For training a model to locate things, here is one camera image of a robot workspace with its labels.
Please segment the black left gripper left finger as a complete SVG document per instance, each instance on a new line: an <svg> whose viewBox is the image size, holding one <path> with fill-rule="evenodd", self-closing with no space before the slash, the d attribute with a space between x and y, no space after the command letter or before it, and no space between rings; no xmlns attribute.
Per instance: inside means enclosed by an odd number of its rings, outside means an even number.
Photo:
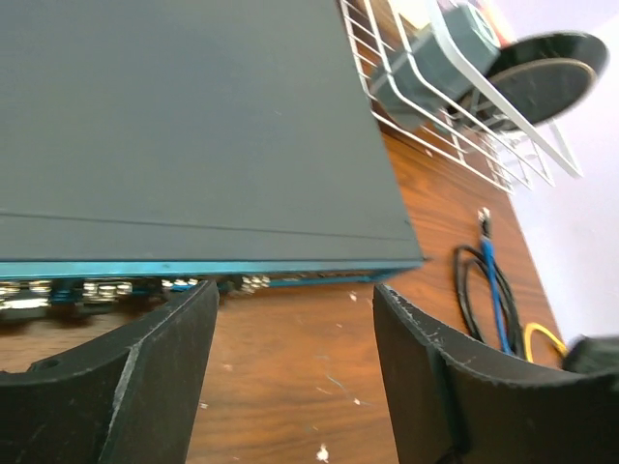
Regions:
<svg viewBox="0 0 619 464"><path fill-rule="evenodd" d="M1 375L4 463L183 463L219 308L203 281L141 318Z"/></svg>

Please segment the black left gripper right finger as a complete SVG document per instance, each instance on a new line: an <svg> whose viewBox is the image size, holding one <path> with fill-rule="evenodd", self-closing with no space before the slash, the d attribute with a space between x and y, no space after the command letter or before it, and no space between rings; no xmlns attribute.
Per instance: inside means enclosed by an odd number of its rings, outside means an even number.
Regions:
<svg viewBox="0 0 619 464"><path fill-rule="evenodd" d="M386 285L372 306L399 462L617 462L617 372L506 355Z"/></svg>

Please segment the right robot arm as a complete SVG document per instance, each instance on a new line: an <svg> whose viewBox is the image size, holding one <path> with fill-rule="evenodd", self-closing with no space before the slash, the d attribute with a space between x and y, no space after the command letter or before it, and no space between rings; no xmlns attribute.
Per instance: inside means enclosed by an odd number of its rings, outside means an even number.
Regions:
<svg viewBox="0 0 619 464"><path fill-rule="evenodd" d="M582 337L568 351L562 369L579 374L617 371L619 364L617 336Z"/></svg>

